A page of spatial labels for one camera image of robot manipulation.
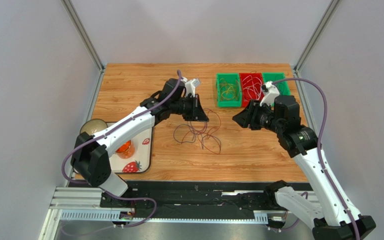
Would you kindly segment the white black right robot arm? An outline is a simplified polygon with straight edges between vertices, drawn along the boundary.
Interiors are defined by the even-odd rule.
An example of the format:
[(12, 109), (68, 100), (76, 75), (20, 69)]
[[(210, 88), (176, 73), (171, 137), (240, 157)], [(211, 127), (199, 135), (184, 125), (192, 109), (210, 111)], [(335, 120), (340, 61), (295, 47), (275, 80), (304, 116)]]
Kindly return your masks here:
[(266, 129), (276, 134), (280, 146), (307, 177), (319, 205), (314, 205), (283, 180), (265, 187), (265, 203), (273, 209), (284, 208), (311, 230), (316, 240), (363, 240), (376, 228), (370, 215), (362, 215), (330, 175), (325, 154), (318, 147), (314, 130), (303, 125), (300, 105), (294, 96), (281, 95), (274, 103), (251, 100), (233, 116), (240, 127)]

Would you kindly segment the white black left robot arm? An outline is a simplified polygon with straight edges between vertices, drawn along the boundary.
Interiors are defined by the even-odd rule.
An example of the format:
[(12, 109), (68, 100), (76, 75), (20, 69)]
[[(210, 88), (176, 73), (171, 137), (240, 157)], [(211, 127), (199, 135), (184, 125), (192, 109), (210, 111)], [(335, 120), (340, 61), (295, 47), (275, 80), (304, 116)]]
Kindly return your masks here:
[(197, 78), (167, 80), (162, 90), (143, 100), (132, 113), (114, 125), (92, 135), (80, 133), (75, 148), (65, 159), (70, 160), (73, 169), (91, 187), (100, 188), (110, 196), (123, 196), (129, 186), (112, 171), (112, 154), (138, 134), (171, 115), (181, 115), (187, 122), (208, 122), (209, 118), (196, 93), (200, 83)]

